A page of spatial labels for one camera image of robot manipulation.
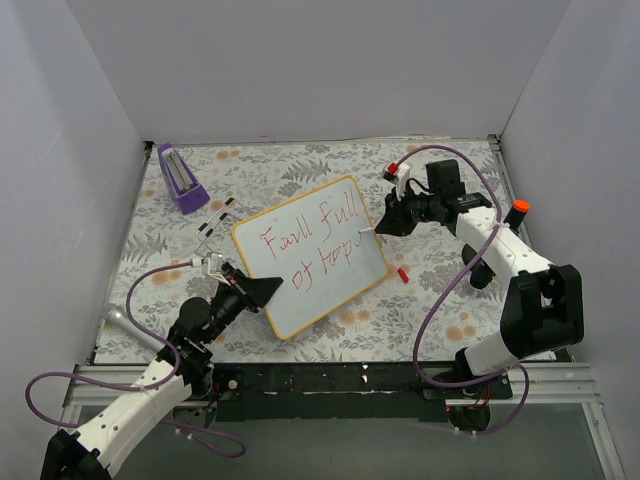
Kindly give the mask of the red marker cap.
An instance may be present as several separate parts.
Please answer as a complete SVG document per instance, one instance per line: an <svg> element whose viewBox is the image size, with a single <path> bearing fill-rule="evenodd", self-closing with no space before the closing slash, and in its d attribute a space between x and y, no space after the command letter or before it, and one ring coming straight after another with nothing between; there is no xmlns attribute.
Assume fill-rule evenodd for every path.
<svg viewBox="0 0 640 480"><path fill-rule="evenodd" d="M398 268L397 273L404 283L409 282L409 276L403 268Z"/></svg>

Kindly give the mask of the yellow framed whiteboard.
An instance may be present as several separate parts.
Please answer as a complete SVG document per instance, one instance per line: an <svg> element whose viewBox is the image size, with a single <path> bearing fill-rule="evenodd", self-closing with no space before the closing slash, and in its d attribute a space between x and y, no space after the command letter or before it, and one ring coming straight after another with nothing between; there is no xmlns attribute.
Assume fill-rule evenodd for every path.
<svg viewBox="0 0 640 480"><path fill-rule="evenodd" d="M265 307L289 339L381 282L387 261L356 179L342 176L236 223L231 231L252 278L284 282Z"/></svg>

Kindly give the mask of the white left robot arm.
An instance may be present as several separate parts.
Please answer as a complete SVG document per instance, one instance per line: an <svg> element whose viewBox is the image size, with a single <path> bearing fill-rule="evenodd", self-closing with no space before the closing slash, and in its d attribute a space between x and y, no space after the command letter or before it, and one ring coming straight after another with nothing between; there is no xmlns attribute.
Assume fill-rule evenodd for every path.
<svg viewBox="0 0 640 480"><path fill-rule="evenodd" d="M193 297L162 338L162 347L119 397L83 425L60 423L44 456L43 479L111 479L137 445L185 400L212 392L209 345L243 312L264 308L282 285L280 277L251 278L229 263L215 273L211 299Z"/></svg>

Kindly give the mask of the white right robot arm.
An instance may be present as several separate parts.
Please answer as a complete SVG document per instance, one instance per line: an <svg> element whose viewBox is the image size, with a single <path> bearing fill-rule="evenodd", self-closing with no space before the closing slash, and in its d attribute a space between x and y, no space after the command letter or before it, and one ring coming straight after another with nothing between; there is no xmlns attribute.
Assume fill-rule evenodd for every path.
<svg viewBox="0 0 640 480"><path fill-rule="evenodd" d="M493 197L467 192L456 161L430 163L426 172L429 187L416 193L408 165L397 162L383 170L393 189L374 231L404 237L420 223L436 222L463 241L462 273L474 288L494 279L505 283L498 331L459 350L450 370L422 379L471 398L519 361L583 340L582 280L575 267L554 264L519 238L525 211L512 208L503 215Z"/></svg>

